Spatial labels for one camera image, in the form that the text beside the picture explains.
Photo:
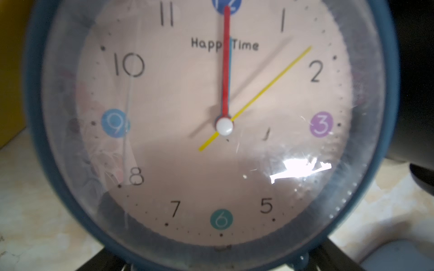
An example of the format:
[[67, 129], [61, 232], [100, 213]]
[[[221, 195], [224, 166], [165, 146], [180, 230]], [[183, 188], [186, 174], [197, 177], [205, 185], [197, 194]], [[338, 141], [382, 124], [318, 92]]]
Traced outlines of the blue clock face down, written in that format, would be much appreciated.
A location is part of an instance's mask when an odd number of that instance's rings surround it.
[[360, 263], [365, 271], [432, 271], [434, 260], [423, 255], [407, 240], [388, 242]]

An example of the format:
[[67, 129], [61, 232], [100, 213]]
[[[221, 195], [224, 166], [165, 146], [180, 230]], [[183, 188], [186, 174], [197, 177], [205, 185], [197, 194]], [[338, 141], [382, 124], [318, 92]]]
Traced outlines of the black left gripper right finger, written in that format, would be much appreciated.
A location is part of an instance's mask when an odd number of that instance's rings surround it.
[[309, 252], [305, 271], [365, 271], [330, 239]]

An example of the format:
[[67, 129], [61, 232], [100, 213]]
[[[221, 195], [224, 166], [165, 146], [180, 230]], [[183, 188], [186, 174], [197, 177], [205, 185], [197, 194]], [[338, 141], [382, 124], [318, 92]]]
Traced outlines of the yellow rectangular alarm clock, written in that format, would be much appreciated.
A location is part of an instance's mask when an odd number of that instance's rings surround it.
[[1, 147], [26, 127], [21, 64], [33, 4], [33, 1], [1, 1]]

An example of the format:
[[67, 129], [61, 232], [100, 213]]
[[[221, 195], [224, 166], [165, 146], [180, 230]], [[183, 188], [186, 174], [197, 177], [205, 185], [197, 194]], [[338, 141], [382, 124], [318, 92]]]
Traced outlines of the grey round pastel clock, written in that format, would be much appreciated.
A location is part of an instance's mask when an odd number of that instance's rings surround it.
[[133, 269], [349, 271], [399, 72], [387, 1], [36, 1], [23, 76], [52, 189]]

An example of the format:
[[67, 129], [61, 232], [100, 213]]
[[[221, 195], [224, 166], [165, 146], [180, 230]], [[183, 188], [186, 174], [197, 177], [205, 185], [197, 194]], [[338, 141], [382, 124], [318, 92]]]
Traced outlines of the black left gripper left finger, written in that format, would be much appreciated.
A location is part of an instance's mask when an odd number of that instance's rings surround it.
[[122, 271], [124, 266], [125, 261], [122, 258], [104, 248], [77, 271]]

